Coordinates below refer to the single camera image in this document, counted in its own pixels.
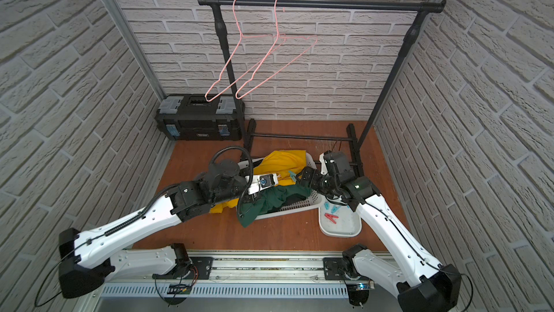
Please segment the yellow t-shirt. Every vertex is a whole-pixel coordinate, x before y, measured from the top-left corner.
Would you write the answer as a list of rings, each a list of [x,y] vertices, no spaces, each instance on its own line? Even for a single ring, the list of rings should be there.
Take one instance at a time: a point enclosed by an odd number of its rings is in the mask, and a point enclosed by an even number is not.
[[[268,173],[285,173],[293,171],[296,175],[307,166],[305,150],[276,150],[266,156],[261,162],[254,163],[253,173],[264,175]],[[288,202],[298,202],[297,198],[288,199]]]

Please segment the teal clothespin yellow shirt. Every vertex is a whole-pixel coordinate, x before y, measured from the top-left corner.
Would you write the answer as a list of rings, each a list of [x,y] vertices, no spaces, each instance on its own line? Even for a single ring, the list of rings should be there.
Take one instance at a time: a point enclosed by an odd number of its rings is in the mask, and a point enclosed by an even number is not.
[[[289,171],[289,177],[294,183],[297,183],[297,175],[293,171]]]

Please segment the white perforated laundry basket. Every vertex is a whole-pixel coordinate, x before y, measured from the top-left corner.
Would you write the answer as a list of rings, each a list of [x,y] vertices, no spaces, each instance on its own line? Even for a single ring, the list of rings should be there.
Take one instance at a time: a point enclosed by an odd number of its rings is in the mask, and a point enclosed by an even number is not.
[[[263,158],[254,158],[253,163],[258,163],[258,162],[261,162],[262,160]],[[308,152],[306,152],[306,160],[307,160],[307,165],[309,167],[316,168],[316,164],[315,164],[316,162],[314,162],[314,159]],[[238,163],[238,166],[240,167],[241,171],[243,169],[247,169],[247,173],[248,173],[249,163],[247,160],[242,160],[241,162]],[[291,215],[297,212],[314,210],[319,208],[319,206],[322,205],[323,202],[324,202],[324,196],[319,195],[316,191],[312,190],[311,195],[307,199],[292,203],[291,205],[284,205],[275,212],[269,212],[264,215],[258,215],[256,220],[259,221],[262,219],[275,218],[275,217],[280,217],[284,215]]]

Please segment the green t-shirt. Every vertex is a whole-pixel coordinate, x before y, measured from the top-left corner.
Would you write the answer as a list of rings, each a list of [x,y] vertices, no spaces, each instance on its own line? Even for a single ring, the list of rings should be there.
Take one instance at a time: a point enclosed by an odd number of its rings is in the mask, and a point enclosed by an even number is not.
[[[288,199],[304,200],[311,193],[312,190],[309,187],[295,184],[264,189],[257,193],[256,198],[252,198],[252,196],[241,197],[237,204],[238,221],[243,228],[247,228],[259,215],[265,215],[274,209],[280,209]]]

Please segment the red clothespin green shirt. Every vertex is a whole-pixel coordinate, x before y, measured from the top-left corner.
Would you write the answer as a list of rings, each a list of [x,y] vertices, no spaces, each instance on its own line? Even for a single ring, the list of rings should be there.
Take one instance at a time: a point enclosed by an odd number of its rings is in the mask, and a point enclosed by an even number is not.
[[[332,222],[333,224],[336,224],[337,221],[338,221],[338,219],[339,219],[339,216],[333,215],[333,214],[328,213],[328,212],[326,212],[326,213],[324,214],[324,217],[325,217],[326,219],[328,219],[330,222]]]

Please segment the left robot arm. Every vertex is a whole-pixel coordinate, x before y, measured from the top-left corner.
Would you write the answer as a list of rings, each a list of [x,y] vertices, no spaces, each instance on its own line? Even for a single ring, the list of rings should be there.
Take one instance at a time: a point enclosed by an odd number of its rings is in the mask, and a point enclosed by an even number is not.
[[[275,187],[284,175],[277,170],[255,174],[255,162],[248,150],[239,149],[246,161],[218,161],[224,151],[214,154],[207,171],[192,181],[167,186],[145,207],[112,223],[79,231],[69,228],[59,235],[59,295],[79,298],[101,287],[118,274],[152,273],[154,280],[182,280],[196,284],[199,269],[183,244],[161,250],[126,254],[127,246],[153,233],[179,225],[210,212],[216,205],[236,200],[253,201],[259,192]]]

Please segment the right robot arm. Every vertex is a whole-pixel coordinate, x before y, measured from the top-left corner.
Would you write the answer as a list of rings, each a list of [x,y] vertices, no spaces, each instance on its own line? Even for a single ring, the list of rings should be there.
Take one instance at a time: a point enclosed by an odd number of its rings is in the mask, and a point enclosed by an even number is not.
[[[365,246],[355,245],[343,252],[349,280],[373,280],[396,297],[403,311],[451,311],[456,307],[463,273],[427,251],[369,178],[355,174],[343,153],[328,151],[320,163],[320,171],[306,166],[294,181],[325,197],[338,197],[376,233],[396,262],[390,264]]]

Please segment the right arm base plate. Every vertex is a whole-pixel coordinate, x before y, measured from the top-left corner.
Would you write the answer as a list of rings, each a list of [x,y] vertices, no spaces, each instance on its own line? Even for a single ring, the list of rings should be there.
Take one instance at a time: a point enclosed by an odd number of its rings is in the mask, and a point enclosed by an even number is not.
[[[351,261],[343,257],[325,257],[323,271],[327,281],[351,281],[359,280],[361,277]]]

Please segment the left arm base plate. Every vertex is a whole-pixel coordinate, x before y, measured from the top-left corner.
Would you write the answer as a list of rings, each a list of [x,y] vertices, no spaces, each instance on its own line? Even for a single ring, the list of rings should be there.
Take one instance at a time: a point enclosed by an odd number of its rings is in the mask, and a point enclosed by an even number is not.
[[[175,266],[166,274],[153,274],[155,280],[208,280],[212,271],[213,257],[192,257],[188,259],[176,259]]]

